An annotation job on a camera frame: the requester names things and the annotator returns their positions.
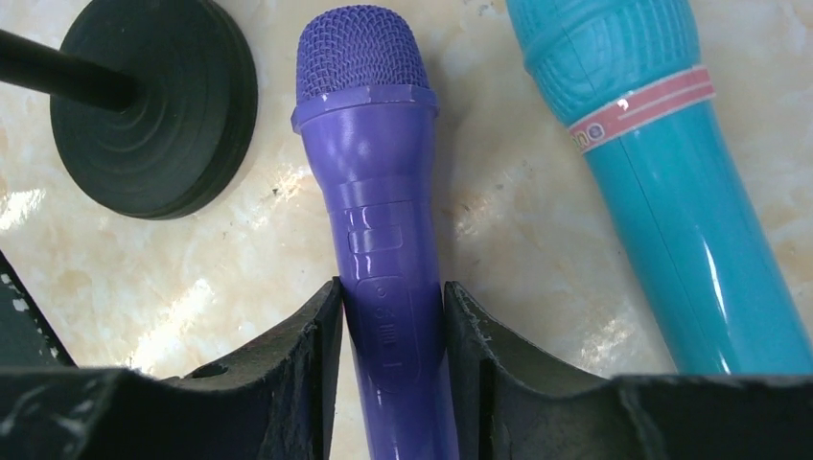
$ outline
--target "microphone grille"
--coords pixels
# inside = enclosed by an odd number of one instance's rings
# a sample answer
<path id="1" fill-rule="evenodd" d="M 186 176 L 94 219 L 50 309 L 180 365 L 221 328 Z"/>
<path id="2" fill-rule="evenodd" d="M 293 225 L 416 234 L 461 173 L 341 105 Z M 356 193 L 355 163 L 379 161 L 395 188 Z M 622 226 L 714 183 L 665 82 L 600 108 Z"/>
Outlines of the microphone grille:
<path id="1" fill-rule="evenodd" d="M 396 12 L 342 7 L 305 27 L 296 56 L 298 104 L 342 89 L 384 84 L 430 89 L 415 36 Z"/>

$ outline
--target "marble surface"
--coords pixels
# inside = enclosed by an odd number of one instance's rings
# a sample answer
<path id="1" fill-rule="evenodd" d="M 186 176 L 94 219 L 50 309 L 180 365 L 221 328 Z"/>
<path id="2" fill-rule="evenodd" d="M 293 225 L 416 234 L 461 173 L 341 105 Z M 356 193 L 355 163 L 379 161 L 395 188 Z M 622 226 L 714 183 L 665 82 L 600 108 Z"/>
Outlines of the marble surface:
<path id="1" fill-rule="evenodd" d="M 58 47 L 86 0 L 0 0 L 0 29 Z M 331 0 L 220 0 L 261 85 L 238 177 L 196 215 L 114 215 L 73 184 L 48 98 L 0 84 L 0 248 L 76 362 L 182 375 L 241 346 L 337 272 L 321 192 L 290 130 L 296 43 Z M 412 26 L 442 114 L 434 221 L 444 279 L 603 376 L 673 369 L 590 172 L 522 67 L 504 0 L 377 2 Z M 813 327 L 813 3 L 692 0 L 715 106 Z M 366 456 L 349 343 L 333 458 Z"/>

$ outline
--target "toy microphone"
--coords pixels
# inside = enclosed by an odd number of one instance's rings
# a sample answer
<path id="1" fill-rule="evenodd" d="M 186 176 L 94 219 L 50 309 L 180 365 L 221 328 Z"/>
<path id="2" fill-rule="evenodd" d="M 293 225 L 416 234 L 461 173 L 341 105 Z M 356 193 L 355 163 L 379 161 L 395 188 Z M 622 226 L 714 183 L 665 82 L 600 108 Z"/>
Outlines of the toy microphone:
<path id="1" fill-rule="evenodd" d="M 430 216 L 437 99 L 412 31 L 378 7 L 305 28 L 291 117 L 333 227 L 372 458 L 456 459 Z"/>
<path id="2" fill-rule="evenodd" d="M 813 372 L 710 99 L 686 0 L 508 0 L 525 68 L 581 150 L 678 369 Z"/>

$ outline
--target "pink label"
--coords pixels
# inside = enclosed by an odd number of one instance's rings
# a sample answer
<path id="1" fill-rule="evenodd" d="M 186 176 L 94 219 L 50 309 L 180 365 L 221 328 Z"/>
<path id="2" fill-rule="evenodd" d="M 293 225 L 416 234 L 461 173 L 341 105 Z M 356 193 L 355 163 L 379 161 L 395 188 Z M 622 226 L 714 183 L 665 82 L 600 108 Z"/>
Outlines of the pink label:
<path id="1" fill-rule="evenodd" d="M 573 143 L 587 153 L 627 132 L 714 97 L 704 66 L 678 72 L 630 91 L 569 128 Z"/>

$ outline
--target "round black base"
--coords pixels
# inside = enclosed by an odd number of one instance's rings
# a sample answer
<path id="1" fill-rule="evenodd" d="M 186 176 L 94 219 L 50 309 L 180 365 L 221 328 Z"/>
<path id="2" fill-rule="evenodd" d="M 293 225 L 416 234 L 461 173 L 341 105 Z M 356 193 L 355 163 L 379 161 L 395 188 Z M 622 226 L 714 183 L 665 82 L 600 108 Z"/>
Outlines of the round black base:
<path id="1" fill-rule="evenodd" d="M 211 0 L 93 0 L 61 51 L 136 78 L 122 113 L 54 97 L 59 155 L 80 188 L 140 219 L 208 204 L 245 157 L 257 75 L 234 21 Z"/>

